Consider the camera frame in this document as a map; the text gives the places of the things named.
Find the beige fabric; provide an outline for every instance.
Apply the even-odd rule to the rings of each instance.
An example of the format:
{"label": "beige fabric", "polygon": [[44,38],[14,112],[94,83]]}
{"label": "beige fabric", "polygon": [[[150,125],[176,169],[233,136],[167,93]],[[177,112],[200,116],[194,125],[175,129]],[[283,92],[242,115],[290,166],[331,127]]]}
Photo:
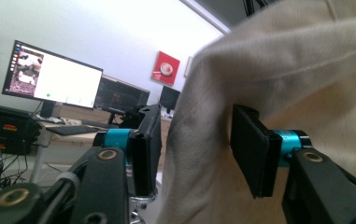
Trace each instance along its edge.
{"label": "beige fabric", "polygon": [[166,146],[157,223],[285,223],[253,200],[229,147],[232,104],[299,129],[356,175],[356,0],[280,1],[195,55]]}

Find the office room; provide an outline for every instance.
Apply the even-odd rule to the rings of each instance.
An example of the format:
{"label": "office room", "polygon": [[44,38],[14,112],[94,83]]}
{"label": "office room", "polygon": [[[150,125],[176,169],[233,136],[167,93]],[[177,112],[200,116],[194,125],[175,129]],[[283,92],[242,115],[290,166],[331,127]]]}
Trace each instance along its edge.
{"label": "office room", "polygon": [[[168,164],[157,169],[158,196],[151,203],[154,198],[130,199],[131,221],[294,223],[295,217],[281,206],[289,169],[273,167],[275,185],[255,184],[259,190],[235,160],[228,139],[233,105],[260,111],[259,119],[270,129],[304,130],[312,147],[324,153],[312,151],[309,160],[329,156],[356,176],[356,152],[349,150],[356,148],[356,5],[348,0],[338,7],[334,0],[280,1],[230,33],[187,2],[194,1],[1,0],[0,105],[29,112],[41,105],[39,100],[2,94],[16,40],[101,68],[103,75],[146,90],[147,105],[159,103],[164,86],[181,91],[172,121],[161,118],[162,145],[168,137],[173,150],[162,152]],[[172,84],[153,76],[160,51],[179,60]],[[187,76],[188,66],[192,76]],[[110,115],[58,103],[54,112],[57,117],[97,117],[103,122]],[[174,131],[167,136],[170,127]],[[54,140],[50,133],[41,134],[41,139]],[[87,140],[44,140],[41,150],[33,148],[16,160],[3,154],[7,167],[1,178],[9,176],[3,184],[33,178],[41,190],[53,189],[55,179],[88,152],[93,139]],[[275,197],[253,199],[264,196],[261,188],[274,188]],[[309,207],[318,207],[312,203]]]}
{"label": "office room", "polygon": [[[15,40],[102,68],[107,76],[149,91],[147,105],[154,105],[166,85],[151,78],[159,51],[180,61],[176,79],[168,86],[181,91],[189,58],[221,36],[218,29],[175,0],[0,1],[0,105],[33,112],[40,104],[2,94]],[[81,143],[50,145],[38,183],[50,185],[58,175],[48,165],[66,170],[88,148]],[[28,155],[28,170],[17,183],[29,181],[34,153]],[[9,171],[19,172],[14,170],[19,166],[25,169],[23,156]]]}

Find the white wall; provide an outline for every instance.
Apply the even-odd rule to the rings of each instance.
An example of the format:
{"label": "white wall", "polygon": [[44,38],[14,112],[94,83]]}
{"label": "white wall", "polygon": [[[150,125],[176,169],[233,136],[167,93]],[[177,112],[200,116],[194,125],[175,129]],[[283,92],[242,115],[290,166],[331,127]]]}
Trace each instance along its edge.
{"label": "white wall", "polygon": [[150,91],[159,50],[180,60],[173,86],[181,91],[189,56],[222,33],[179,0],[0,0],[0,105],[34,111],[38,101],[2,95],[15,39],[104,69],[104,74]]}

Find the computer monitor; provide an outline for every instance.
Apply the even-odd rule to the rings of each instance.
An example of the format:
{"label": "computer monitor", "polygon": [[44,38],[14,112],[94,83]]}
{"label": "computer monitor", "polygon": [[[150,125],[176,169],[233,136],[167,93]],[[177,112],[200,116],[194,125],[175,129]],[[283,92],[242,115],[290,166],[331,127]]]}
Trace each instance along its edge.
{"label": "computer monitor", "polygon": [[102,75],[94,107],[116,114],[124,114],[148,103],[150,91]]}
{"label": "computer monitor", "polygon": [[2,93],[43,101],[41,117],[55,102],[93,108],[103,69],[14,42]]}
{"label": "computer monitor", "polygon": [[175,105],[180,96],[180,91],[174,90],[167,86],[163,86],[163,91],[160,96],[160,105],[166,108],[166,113],[169,115],[171,110],[175,110]]}

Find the cable tie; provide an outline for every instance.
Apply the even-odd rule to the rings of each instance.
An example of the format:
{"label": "cable tie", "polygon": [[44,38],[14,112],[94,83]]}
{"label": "cable tie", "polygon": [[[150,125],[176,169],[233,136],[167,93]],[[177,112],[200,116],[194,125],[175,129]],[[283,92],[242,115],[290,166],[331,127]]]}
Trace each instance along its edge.
{"label": "cable tie", "polygon": [[75,188],[75,197],[78,195],[78,189],[79,189],[79,179],[78,177],[72,173],[72,172],[63,172],[56,177],[57,180],[59,179],[68,179],[72,181],[73,186]]}

